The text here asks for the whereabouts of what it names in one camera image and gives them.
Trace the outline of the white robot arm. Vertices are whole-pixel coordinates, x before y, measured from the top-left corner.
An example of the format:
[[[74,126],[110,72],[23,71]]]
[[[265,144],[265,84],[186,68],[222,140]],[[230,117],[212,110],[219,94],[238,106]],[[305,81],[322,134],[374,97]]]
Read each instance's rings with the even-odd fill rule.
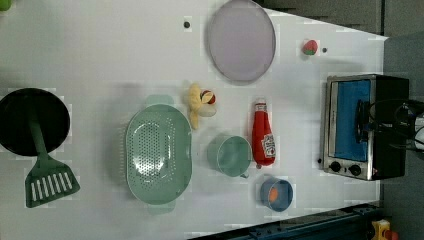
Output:
[[[424,114],[420,114],[415,119],[415,135],[413,137],[415,147],[418,150],[424,150]]]

